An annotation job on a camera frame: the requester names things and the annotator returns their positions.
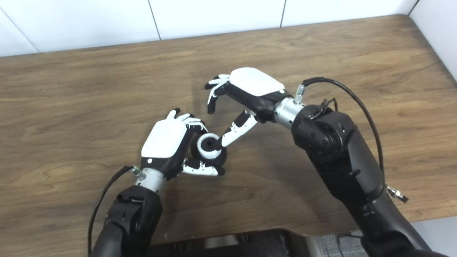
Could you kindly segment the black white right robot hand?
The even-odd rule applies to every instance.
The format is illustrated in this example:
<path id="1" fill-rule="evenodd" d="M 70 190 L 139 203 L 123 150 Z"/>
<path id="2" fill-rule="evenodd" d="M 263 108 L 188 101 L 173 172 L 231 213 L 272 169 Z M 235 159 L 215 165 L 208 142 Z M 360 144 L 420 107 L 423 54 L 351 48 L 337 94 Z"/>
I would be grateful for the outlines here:
<path id="1" fill-rule="evenodd" d="M 204 89 L 210 91 L 208 114 L 216 112 L 217 99 L 223 95 L 246 108 L 214 143 L 216 150 L 227 147 L 257 123 L 277 123 L 279 104 L 292 97 L 282 83 L 256 68 L 238 68 L 230 74 L 217 75 Z"/>

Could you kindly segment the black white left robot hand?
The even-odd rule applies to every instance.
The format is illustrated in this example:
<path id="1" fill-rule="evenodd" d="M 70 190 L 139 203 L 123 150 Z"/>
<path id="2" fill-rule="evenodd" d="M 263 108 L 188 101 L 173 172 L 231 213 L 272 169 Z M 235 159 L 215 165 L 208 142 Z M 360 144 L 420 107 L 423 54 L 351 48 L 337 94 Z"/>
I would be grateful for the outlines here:
<path id="1" fill-rule="evenodd" d="M 179 115 L 180 108 L 172 109 L 165 119 L 155 123 L 141 150 L 140 168 L 151 168 L 169 181 L 182 172 L 203 176 L 223 176 L 224 168 L 202 158 L 187 157 L 195 134 L 209 133 L 205 123 L 193 114 Z"/>

